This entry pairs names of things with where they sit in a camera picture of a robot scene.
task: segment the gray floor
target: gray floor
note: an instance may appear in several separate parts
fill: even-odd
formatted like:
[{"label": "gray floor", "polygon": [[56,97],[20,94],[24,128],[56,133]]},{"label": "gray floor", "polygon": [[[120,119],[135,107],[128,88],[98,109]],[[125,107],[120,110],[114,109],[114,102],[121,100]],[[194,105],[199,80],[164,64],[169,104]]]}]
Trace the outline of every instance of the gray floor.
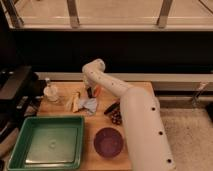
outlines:
[{"label": "gray floor", "polygon": [[[161,116],[179,171],[213,170],[213,123],[205,109],[162,108]],[[0,144],[0,155],[7,161],[17,130]]]}]

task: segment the small bottle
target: small bottle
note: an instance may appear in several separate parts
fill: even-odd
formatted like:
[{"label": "small bottle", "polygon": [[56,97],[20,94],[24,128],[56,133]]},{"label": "small bottle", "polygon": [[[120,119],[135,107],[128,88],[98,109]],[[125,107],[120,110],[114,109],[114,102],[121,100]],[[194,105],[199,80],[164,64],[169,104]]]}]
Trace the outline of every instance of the small bottle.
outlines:
[{"label": "small bottle", "polygon": [[56,102],[59,99],[58,88],[51,84],[50,78],[45,78],[47,86],[44,88],[44,95],[51,102]]}]

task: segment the small object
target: small object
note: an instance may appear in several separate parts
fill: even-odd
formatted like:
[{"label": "small object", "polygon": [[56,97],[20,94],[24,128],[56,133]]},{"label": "small object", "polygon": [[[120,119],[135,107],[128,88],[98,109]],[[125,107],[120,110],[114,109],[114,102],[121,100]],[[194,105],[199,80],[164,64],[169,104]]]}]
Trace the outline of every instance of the small object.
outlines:
[{"label": "small object", "polygon": [[114,128],[106,127],[99,130],[94,139],[96,152],[105,158],[117,156],[123,148],[123,138]]},{"label": "small object", "polygon": [[211,121],[213,122],[213,103],[210,103],[206,106],[206,110],[209,114],[209,117],[211,118]]},{"label": "small object", "polygon": [[4,170],[4,161],[0,160],[0,171]]},{"label": "small object", "polygon": [[105,111],[104,114],[107,115],[108,113],[112,112],[115,108],[117,108],[120,105],[120,102],[115,102],[111,106],[109,106]]},{"label": "small object", "polygon": [[47,86],[44,88],[44,95],[51,102],[56,102],[59,99],[58,88],[51,84],[49,78],[45,78]]},{"label": "small object", "polygon": [[120,113],[120,102],[117,101],[113,103],[110,107],[108,107],[105,112],[105,115],[109,116],[111,122],[116,125],[122,124],[122,118]]},{"label": "small object", "polygon": [[89,98],[93,98],[91,87],[87,88],[87,95],[88,95]]},{"label": "small object", "polygon": [[65,109],[67,111],[70,111],[72,109],[72,102],[73,102],[73,97],[70,97],[69,100],[67,101],[66,105],[65,105]]},{"label": "small object", "polygon": [[87,113],[89,115],[93,115],[96,112],[97,106],[98,106],[98,101],[96,98],[79,99],[78,101],[78,108],[87,109]]},{"label": "small object", "polygon": [[93,92],[93,97],[98,97],[100,93],[101,93],[101,86],[100,86],[100,85],[97,85],[97,86],[95,87],[94,92]]},{"label": "small object", "polygon": [[80,92],[76,92],[73,96],[73,105],[72,105],[72,112],[78,112],[79,108],[78,108],[78,101],[80,99],[81,93]]}]

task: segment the black wall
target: black wall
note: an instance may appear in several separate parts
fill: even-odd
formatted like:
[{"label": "black wall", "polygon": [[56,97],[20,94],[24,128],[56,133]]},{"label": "black wall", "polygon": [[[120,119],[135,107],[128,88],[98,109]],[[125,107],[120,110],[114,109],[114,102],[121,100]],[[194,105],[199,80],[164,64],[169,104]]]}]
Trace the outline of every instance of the black wall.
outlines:
[{"label": "black wall", "polygon": [[0,69],[22,63],[0,3]]},{"label": "black wall", "polygon": [[213,32],[13,31],[24,61],[39,71],[81,72],[103,58],[108,72],[210,73]]}]

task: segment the wooden table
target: wooden table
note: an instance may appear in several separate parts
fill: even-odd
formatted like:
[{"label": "wooden table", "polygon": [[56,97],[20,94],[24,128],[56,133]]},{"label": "wooden table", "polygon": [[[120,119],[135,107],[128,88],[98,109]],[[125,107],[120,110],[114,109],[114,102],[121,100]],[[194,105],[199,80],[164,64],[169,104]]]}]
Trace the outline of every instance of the wooden table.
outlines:
[{"label": "wooden table", "polygon": [[[83,158],[79,170],[96,171],[127,171],[131,170],[131,163],[129,161],[125,135],[122,126],[117,126],[111,123],[110,119],[103,114],[104,110],[117,99],[110,92],[102,89],[98,96],[97,112],[93,116],[89,116],[86,110],[77,113],[72,113],[65,108],[68,99],[76,91],[81,92],[81,97],[87,97],[82,82],[54,82],[59,89],[60,100],[58,103],[49,102],[46,98],[42,100],[39,108],[38,116],[67,116],[67,115],[83,115],[85,116],[85,135]],[[150,93],[153,93],[152,85],[149,82],[134,82],[137,86],[144,87]],[[122,152],[113,159],[105,159],[99,156],[93,146],[95,134],[103,127],[113,127],[117,129],[123,136],[125,145]]]}]

